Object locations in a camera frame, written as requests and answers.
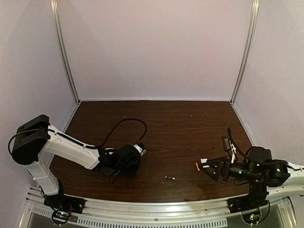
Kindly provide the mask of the white battery cover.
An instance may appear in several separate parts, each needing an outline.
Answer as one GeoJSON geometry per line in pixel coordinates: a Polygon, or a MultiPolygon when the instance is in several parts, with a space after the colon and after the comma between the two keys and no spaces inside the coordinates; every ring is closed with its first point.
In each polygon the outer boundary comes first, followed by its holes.
{"type": "Polygon", "coordinates": [[[208,161],[207,158],[201,158],[201,159],[200,159],[200,163],[201,163],[201,164],[206,163],[207,161],[208,161]]]}

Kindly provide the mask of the front aluminium rail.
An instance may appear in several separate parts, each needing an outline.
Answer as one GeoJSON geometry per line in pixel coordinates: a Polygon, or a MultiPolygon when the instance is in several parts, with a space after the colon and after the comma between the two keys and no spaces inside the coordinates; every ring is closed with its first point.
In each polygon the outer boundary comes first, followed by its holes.
{"type": "Polygon", "coordinates": [[[81,214],[64,228],[296,228],[289,197],[274,197],[258,209],[231,214],[227,198],[175,203],[131,203],[86,198],[81,214]],[[246,223],[254,212],[257,224],[246,223]]]}

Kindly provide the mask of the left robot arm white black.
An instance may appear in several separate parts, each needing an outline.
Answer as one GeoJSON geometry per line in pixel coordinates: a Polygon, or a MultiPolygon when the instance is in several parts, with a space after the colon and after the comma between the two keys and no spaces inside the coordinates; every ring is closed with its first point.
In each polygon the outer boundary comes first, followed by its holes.
{"type": "Polygon", "coordinates": [[[134,176],[145,155],[145,145],[136,142],[120,149],[90,145],[58,130],[41,114],[20,126],[8,142],[12,159],[24,166],[48,197],[62,194],[58,178],[42,161],[42,153],[50,153],[77,163],[84,168],[113,177],[117,174],[134,176]]]}

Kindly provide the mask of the aluminium frame post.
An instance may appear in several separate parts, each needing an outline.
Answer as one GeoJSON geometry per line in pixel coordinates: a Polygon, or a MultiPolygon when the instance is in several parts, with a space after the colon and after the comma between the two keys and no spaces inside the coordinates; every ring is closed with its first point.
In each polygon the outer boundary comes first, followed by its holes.
{"type": "Polygon", "coordinates": [[[79,96],[78,96],[78,93],[76,90],[76,85],[75,85],[75,82],[74,82],[74,79],[72,76],[72,71],[70,68],[70,64],[68,61],[63,31],[62,31],[61,22],[60,22],[58,1],[51,0],[50,4],[51,4],[51,11],[52,11],[52,16],[53,16],[53,21],[55,24],[55,32],[56,32],[56,36],[57,36],[57,42],[58,42],[59,52],[60,52],[61,59],[62,59],[63,68],[64,68],[64,71],[66,74],[67,82],[68,82],[73,100],[74,100],[75,104],[78,105],[81,101],[79,99],[79,96]]]}
{"type": "Polygon", "coordinates": [[[250,12],[250,18],[249,18],[249,24],[248,24],[248,30],[247,30],[247,37],[244,47],[243,56],[241,59],[240,68],[237,75],[236,84],[232,93],[232,97],[230,100],[230,104],[234,105],[236,102],[238,93],[240,91],[241,83],[243,80],[243,77],[245,75],[245,70],[247,67],[247,63],[249,61],[250,51],[252,44],[254,42],[254,37],[256,33],[257,28],[257,22],[258,22],[258,16],[259,16],[259,9],[260,9],[260,1],[259,0],[253,0],[252,6],[251,6],[251,12],[250,12]]]}

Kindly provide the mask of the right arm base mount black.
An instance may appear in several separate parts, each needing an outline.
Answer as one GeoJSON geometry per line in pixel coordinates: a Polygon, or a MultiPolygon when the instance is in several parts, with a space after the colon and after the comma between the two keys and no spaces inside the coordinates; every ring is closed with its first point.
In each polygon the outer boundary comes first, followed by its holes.
{"type": "Polygon", "coordinates": [[[268,204],[266,200],[268,194],[267,187],[262,183],[251,183],[247,195],[227,200],[229,211],[232,214],[265,206],[268,204]]]}

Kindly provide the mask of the right aluminium frame post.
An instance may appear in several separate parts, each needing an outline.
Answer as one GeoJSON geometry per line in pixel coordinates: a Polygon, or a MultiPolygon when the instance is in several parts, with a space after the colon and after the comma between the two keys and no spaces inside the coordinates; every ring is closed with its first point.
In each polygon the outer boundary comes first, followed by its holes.
{"type": "Polygon", "coordinates": [[[250,18],[249,18],[249,24],[248,24],[248,30],[247,30],[247,37],[244,47],[243,56],[241,59],[240,68],[237,75],[236,84],[232,93],[232,97],[230,100],[230,104],[234,105],[236,102],[238,93],[240,91],[241,83],[243,80],[243,77],[245,75],[245,70],[247,67],[247,63],[249,61],[250,51],[252,44],[254,42],[254,37],[256,33],[257,28],[257,22],[258,22],[258,16],[259,16],[259,9],[260,9],[260,1],[259,0],[253,0],[252,6],[251,6],[251,12],[250,12],[250,18]]]}

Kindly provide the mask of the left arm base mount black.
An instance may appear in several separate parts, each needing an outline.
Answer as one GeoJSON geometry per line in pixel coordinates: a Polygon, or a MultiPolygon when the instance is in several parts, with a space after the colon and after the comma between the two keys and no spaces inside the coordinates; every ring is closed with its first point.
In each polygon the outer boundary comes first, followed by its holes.
{"type": "Polygon", "coordinates": [[[52,196],[42,194],[42,196],[44,197],[44,205],[49,206],[52,209],[61,209],[66,212],[82,214],[86,200],[83,198],[65,195],[60,180],[58,180],[58,184],[58,194],[52,196]]]}

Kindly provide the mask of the left aluminium frame post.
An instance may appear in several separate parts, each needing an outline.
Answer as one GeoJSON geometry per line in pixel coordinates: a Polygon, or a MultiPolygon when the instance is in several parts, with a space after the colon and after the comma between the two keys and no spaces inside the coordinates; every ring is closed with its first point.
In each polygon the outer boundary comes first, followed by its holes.
{"type": "Polygon", "coordinates": [[[76,90],[76,85],[75,85],[75,82],[74,82],[74,79],[72,76],[72,71],[70,68],[70,64],[68,61],[63,31],[62,31],[61,22],[60,22],[58,1],[51,0],[50,4],[51,4],[51,11],[52,11],[52,16],[53,16],[53,21],[55,24],[55,32],[56,32],[56,36],[57,36],[57,42],[58,42],[59,52],[60,52],[61,59],[62,59],[63,68],[64,68],[64,71],[66,74],[67,82],[68,82],[73,100],[74,100],[75,104],[78,105],[81,101],[79,99],[79,96],[78,96],[78,93],[76,90]]]}

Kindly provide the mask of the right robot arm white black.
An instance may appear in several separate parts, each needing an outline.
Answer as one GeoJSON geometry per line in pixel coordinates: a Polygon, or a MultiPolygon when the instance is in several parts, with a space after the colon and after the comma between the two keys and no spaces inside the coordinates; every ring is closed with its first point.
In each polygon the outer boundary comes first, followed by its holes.
{"type": "Polygon", "coordinates": [[[271,151],[263,147],[251,147],[246,153],[233,144],[225,147],[228,157],[201,159],[198,167],[214,181],[233,179],[249,184],[253,193],[304,190],[304,167],[285,160],[273,160],[271,151]]]}

